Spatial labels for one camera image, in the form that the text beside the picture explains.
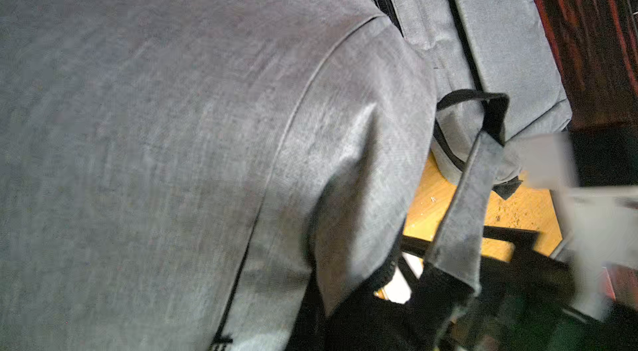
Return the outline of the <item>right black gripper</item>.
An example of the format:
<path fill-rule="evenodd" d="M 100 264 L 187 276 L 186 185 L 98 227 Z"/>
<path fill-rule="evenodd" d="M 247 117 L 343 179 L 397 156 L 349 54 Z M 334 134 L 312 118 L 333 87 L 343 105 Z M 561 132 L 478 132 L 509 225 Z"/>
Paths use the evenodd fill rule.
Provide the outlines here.
<path fill-rule="evenodd" d="M 635 350 L 637 311 L 612 301 L 602 319 L 570 306 L 572 269 L 533 249 L 538 233 L 497 226 L 487 237 L 513 244 L 510 261 L 482 257 L 482 291 L 424 262 L 420 275 L 399 259 L 410 299 L 407 339 L 418 350 Z"/>

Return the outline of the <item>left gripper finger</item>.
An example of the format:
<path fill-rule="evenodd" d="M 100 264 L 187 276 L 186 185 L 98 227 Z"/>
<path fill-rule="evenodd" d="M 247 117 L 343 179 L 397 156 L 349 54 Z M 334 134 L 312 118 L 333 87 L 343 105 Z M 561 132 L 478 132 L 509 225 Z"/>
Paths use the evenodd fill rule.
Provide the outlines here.
<path fill-rule="evenodd" d="M 286 351 L 324 351 L 326 316 L 315 271 L 312 272 Z"/>

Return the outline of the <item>white pink computer mouse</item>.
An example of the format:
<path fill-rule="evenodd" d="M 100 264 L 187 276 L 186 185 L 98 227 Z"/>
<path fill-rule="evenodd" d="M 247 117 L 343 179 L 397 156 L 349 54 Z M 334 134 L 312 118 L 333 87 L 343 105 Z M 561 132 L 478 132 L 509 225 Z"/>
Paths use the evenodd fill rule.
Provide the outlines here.
<path fill-rule="evenodd" d="M 390 281 L 377 292 L 380 298 L 394 303 L 405 304 L 418 284 L 423 272 L 423 261 L 417 256 L 402 253 Z"/>

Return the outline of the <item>grey laptop bag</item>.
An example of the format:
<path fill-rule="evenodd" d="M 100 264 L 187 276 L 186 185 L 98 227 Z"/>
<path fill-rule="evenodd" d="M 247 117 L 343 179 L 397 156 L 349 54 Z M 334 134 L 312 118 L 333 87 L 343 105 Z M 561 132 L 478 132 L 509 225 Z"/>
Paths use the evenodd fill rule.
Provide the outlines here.
<path fill-rule="evenodd" d="M 534 0 L 373 0 L 405 40 L 435 62 L 440 95 L 508 95 L 505 154 L 493 189 L 520 186 L 526 140 L 558 133 L 573 113 Z"/>
<path fill-rule="evenodd" d="M 372 0 L 1 0 L 1 347 L 418 350 L 378 296 L 508 96 Z"/>

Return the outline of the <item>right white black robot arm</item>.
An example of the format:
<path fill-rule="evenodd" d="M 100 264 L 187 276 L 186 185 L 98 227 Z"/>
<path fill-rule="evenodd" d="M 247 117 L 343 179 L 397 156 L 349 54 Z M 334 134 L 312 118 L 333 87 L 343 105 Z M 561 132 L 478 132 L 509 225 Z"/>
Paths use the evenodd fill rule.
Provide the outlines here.
<path fill-rule="evenodd" d="M 502 154 L 480 133 L 433 241 L 402 241 L 421 264 L 399 261 L 417 338 L 438 350 L 636 349 L 636 188 L 559 190 L 568 237 L 545 256 L 536 231 L 483 223 Z"/>

